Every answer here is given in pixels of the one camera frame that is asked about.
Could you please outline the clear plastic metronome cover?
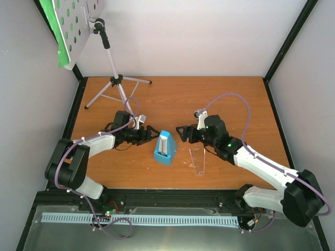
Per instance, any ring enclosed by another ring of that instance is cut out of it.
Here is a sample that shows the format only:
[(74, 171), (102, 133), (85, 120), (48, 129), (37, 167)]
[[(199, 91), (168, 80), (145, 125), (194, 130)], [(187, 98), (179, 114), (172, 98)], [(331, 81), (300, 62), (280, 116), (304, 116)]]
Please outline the clear plastic metronome cover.
[(200, 147), (194, 147), (189, 149), (191, 157), (191, 166), (194, 169), (195, 175), (203, 176), (205, 174), (206, 166), (206, 150)]

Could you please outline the blue metronome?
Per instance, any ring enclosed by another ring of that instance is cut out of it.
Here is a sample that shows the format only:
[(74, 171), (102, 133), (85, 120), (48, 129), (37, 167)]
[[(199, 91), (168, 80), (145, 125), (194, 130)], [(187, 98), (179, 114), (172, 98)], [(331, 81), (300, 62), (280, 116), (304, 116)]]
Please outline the blue metronome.
[(171, 133), (161, 131), (153, 153), (154, 160), (163, 165), (172, 165), (176, 152), (177, 144)]

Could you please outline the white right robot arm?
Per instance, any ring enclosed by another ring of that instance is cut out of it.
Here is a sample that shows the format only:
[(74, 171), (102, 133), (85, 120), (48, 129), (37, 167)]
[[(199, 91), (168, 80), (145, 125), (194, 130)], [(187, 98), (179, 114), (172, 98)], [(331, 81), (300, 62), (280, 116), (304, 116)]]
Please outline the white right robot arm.
[(300, 227), (306, 227), (325, 205), (316, 176), (299, 172), (257, 153), (239, 138), (230, 136), (218, 115), (203, 112), (198, 123), (176, 128), (182, 142), (202, 143), (214, 149), (220, 159), (246, 169), (273, 186), (272, 190), (253, 185), (240, 188), (242, 204), (280, 212)]

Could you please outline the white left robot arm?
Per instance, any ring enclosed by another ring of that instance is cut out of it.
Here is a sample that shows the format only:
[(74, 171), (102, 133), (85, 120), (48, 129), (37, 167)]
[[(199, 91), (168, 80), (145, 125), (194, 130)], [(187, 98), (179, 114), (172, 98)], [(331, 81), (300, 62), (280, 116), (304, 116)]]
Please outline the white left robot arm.
[(109, 204), (106, 187), (88, 177), (88, 160), (123, 143), (140, 146), (158, 138), (160, 132), (150, 125), (144, 127), (144, 119), (144, 115), (134, 117), (126, 111), (118, 111), (113, 122), (90, 138), (60, 139), (45, 170), (45, 178), (60, 189), (90, 198), (96, 210), (106, 209)]

